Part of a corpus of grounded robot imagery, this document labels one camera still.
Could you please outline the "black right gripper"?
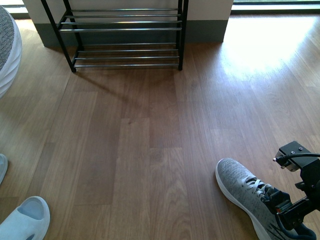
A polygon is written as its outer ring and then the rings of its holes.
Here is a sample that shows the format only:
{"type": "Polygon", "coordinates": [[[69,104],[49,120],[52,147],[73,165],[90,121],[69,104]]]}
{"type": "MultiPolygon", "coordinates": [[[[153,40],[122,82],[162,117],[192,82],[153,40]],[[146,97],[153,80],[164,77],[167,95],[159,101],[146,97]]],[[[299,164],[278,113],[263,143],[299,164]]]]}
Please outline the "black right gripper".
{"type": "Polygon", "coordinates": [[[289,159],[290,171],[300,169],[301,182],[295,184],[296,188],[305,192],[305,197],[295,202],[290,195],[278,189],[268,189],[263,197],[263,203],[273,214],[282,213],[282,224],[286,230],[292,230],[302,224],[304,217],[320,209],[320,160],[305,158],[289,159]]]}

